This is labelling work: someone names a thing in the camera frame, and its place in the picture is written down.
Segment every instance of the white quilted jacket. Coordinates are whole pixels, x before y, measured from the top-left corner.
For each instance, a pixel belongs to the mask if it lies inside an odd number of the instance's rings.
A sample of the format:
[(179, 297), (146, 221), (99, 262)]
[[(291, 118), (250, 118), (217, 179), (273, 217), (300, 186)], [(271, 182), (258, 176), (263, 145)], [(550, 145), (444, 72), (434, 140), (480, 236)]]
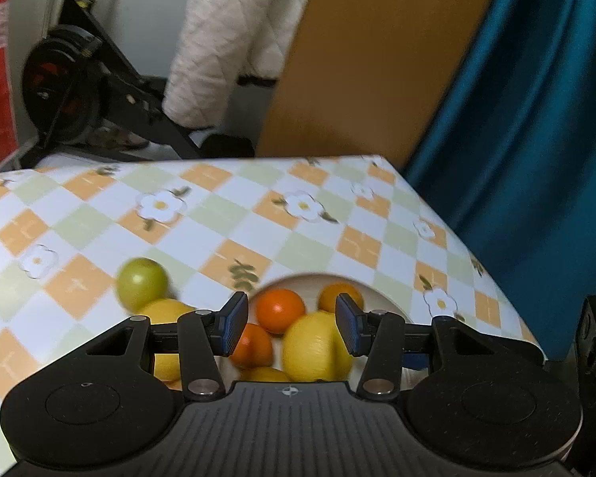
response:
[(163, 111), (218, 125), (241, 75), (277, 79), (307, 0), (188, 0)]

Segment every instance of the beige plate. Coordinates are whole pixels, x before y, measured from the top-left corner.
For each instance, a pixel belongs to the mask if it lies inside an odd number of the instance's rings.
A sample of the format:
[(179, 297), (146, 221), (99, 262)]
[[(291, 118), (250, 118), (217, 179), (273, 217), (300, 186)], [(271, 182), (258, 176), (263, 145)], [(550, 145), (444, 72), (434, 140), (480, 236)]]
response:
[[(365, 310), (367, 311), (386, 310), (388, 312), (400, 314), (407, 322), (410, 322), (410, 319), (404, 314), (404, 312), (397, 308), (394, 302), (377, 292), (375, 289), (372, 289), (363, 283), (359, 283), (359, 281), (350, 280), (349, 278), (314, 273), (281, 278), (257, 289), (255, 293), (249, 296), (249, 322), (257, 322), (255, 314), (256, 297), (265, 291), (270, 289), (289, 289), (290, 291), (294, 291), (300, 296), (300, 298), (303, 299), (307, 307), (307, 313), (310, 313), (315, 312), (318, 309), (318, 296), (320, 295), (322, 289), (331, 283), (350, 283), (356, 287), (364, 297)], [(274, 367), (283, 369), (280, 363), (282, 337), (275, 336), (273, 343)], [(218, 363), (221, 374), (223, 375), (225, 386), (229, 389), (230, 385), (232, 385), (232, 382), (238, 379), (239, 370), (235, 368), (228, 359), (217, 357), (216, 362)], [(349, 384), (351, 385), (352, 389), (357, 387), (357, 382), (359, 381), (359, 377), (362, 373), (365, 362), (366, 358), (360, 357), (359, 359), (356, 359), (355, 363), (353, 364), (353, 369), (351, 369), (351, 374), (349, 375)], [(402, 375), (402, 388), (412, 387), (416, 382), (426, 375), (426, 371), (412, 371), (410, 369), (405, 369), (404, 374)]]

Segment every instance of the tablecloth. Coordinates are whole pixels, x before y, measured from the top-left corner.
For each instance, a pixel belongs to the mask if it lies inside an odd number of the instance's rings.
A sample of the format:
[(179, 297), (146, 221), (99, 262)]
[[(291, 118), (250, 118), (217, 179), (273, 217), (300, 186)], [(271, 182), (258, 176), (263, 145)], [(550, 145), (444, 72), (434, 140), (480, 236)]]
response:
[[(381, 157), (172, 161), (0, 174), (0, 403), (16, 383), (118, 323), (130, 258), (160, 262), (183, 302), (327, 272), (414, 322), (455, 315), (534, 341), (494, 280)], [(254, 267), (248, 278), (235, 263)], [(0, 472), (13, 462), (0, 431)]]

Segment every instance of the green apple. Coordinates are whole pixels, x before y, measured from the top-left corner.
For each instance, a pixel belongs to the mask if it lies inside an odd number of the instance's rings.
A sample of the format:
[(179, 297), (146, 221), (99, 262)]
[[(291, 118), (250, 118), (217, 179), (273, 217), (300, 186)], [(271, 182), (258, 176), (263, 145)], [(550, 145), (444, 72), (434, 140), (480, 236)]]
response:
[(165, 269), (148, 258), (133, 258), (116, 277), (116, 295), (132, 314), (145, 304), (167, 297), (167, 291)]

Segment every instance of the crosshair logo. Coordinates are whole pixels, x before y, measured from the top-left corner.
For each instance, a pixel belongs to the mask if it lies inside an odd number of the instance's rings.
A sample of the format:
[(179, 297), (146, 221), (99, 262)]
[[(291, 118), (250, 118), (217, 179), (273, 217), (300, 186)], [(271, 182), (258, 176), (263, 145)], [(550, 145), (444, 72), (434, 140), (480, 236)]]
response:
[(281, 389), (280, 392), (290, 398), (291, 396), (296, 396), (300, 392), (300, 390), (295, 388), (293, 385), (290, 385), (289, 387), (284, 387), (283, 389)]

